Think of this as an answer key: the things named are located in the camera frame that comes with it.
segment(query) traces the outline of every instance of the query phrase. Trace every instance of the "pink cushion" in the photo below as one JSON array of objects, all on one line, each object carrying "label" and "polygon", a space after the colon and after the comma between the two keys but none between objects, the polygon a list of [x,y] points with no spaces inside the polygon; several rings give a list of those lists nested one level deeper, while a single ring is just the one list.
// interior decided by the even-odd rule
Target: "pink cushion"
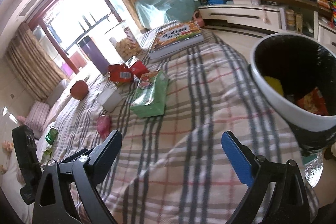
[{"label": "pink cushion", "polygon": [[41,137],[42,128],[49,110],[50,106],[48,104],[35,101],[25,120],[25,124],[34,131],[34,136],[38,139]]}]

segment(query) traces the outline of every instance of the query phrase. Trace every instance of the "plastic cover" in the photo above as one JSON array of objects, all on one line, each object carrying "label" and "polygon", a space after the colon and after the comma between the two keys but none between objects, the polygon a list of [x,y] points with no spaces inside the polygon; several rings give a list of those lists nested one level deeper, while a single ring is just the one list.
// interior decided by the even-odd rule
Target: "plastic cover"
[{"label": "plastic cover", "polygon": [[142,26],[154,29],[172,20],[190,21],[200,5],[194,0],[138,0],[135,8]]}]

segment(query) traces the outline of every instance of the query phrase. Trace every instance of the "trash can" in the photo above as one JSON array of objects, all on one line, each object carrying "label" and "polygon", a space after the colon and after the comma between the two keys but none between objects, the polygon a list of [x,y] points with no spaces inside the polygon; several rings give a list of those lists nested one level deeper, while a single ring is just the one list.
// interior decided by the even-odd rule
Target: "trash can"
[{"label": "trash can", "polygon": [[[336,132],[336,56],[332,52],[303,35],[272,34],[253,48],[251,74],[270,105],[291,125],[303,146],[321,147],[333,141]],[[266,82],[265,76],[281,82],[284,97]],[[328,116],[308,112],[295,104],[297,99],[316,87],[325,100]],[[294,102],[287,100],[286,95],[295,98]]]}]

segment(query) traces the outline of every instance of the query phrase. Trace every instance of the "red box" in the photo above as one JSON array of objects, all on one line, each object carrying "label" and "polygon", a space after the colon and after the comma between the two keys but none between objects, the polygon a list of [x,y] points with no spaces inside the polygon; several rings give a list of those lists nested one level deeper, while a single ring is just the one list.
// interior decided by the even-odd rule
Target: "red box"
[{"label": "red box", "polygon": [[149,73],[149,70],[136,56],[133,56],[130,60],[128,60],[126,62],[126,66],[139,79],[141,78],[141,75],[143,75],[144,73]]},{"label": "red box", "polygon": [[110,81],[113,82],[133,82],[134,76],[125,64],[109,65]]}]

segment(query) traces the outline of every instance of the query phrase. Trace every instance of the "barcode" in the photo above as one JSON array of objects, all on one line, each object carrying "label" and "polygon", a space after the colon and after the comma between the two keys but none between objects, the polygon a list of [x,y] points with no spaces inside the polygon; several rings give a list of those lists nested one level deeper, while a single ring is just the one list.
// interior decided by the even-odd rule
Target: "barcode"
[{"label": "barcode", "polygon": [[131,76],[132,74],[130,72],[120,72],[120,78],[122,79],[129,79]]}]

